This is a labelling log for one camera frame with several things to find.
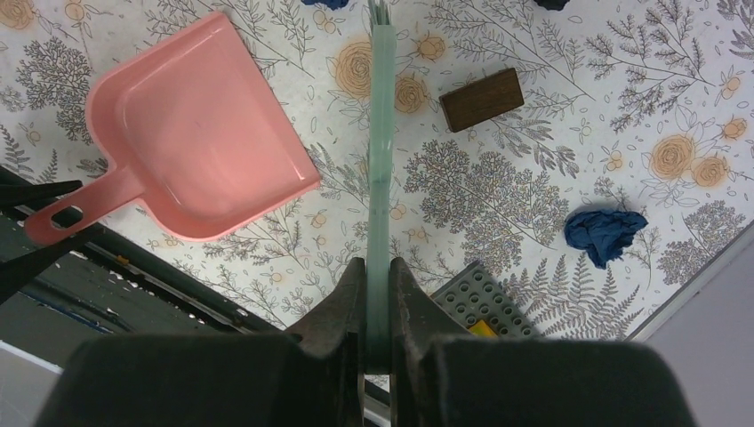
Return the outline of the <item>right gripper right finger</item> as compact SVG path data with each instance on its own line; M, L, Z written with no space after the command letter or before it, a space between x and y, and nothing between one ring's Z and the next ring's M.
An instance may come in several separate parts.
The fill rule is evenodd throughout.
M394 426L442 426L446 366L437 344L465 334L421 290L406 261L389 266L390 411Z

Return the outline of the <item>pink plastic dustpan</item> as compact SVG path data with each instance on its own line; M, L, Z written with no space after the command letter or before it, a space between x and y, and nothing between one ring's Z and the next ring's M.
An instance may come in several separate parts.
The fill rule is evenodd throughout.
M85 120L108 170L25 220L38 244L58 243L132 202L176 237L211 241L320 182L222 12L111 69L88 93Z

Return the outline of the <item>dark blue paper scrap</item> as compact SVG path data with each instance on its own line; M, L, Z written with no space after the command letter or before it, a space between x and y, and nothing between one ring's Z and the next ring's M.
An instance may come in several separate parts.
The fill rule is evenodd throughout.
M349 0L301 0L305 5L323 5L326 8L337 11L345 7Z

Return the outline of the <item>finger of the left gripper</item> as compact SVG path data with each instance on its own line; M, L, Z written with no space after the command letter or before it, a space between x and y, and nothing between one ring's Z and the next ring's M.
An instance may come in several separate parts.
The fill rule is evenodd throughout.
M82 187L83 183L79 180L24 185L2 184L1 207L15 207L46 198L60 197Z
M51 267L62 256L78 250L98 236L98 230L89 227L58 243L24 254L8 262L1 262L1 303L21 290L28 282Z

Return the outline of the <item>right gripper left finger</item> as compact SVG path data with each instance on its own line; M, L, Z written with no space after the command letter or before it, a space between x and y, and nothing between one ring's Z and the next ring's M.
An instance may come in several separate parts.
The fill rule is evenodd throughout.
M319 426L364 424L365 260L351 259L333 291L286 329L299 339L293 385Z

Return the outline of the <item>green hand brush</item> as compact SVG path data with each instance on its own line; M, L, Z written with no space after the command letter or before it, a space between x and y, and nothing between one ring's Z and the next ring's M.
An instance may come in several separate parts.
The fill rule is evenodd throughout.
M390 366L389 202L395 134L397 31L389 6L370 1L372 70L369 140L365 371L385 375Z

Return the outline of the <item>black paper strip scrap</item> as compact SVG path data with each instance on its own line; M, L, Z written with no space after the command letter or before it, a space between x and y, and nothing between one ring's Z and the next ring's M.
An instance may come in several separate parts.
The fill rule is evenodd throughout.
M545 10L561 12L570 0L534 0L534 2Z

